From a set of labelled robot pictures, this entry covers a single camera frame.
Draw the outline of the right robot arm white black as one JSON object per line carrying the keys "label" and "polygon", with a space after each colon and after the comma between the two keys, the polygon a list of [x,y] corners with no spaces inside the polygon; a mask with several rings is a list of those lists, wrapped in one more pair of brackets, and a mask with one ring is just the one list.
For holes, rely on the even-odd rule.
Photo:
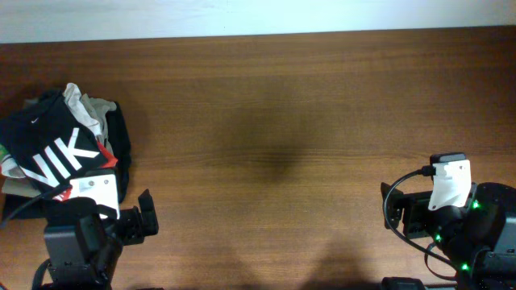
{"label": "right robot arm white black", "polygon": [[430,237],[454,267],[458,289],[515,288],[515,189],[473,183],[465,206],[428,209],[431,192],[404,194],[381,184],[387,229],[408,240]]}

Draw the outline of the dark green t-shirt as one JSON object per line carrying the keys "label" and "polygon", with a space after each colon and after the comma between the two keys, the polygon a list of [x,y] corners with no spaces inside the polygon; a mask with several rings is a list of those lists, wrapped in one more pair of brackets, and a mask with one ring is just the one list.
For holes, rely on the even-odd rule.
{"label": "dark green t-shirt", "polygon": [[1,145],[41,193],[108,162],[94,134],[56,93],[3,118]]}

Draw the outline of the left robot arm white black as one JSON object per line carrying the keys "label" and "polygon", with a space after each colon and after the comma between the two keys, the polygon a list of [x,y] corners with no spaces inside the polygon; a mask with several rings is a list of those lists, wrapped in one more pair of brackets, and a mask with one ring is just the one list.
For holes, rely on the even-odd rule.
{"label": "left robot arm white black", "polygon": [[40,264],[33,289],[111,289],[123,248],[158,234],[152,196],[117,213],[89,197],[77,197],[49,211],[44,241],[49,258]]}

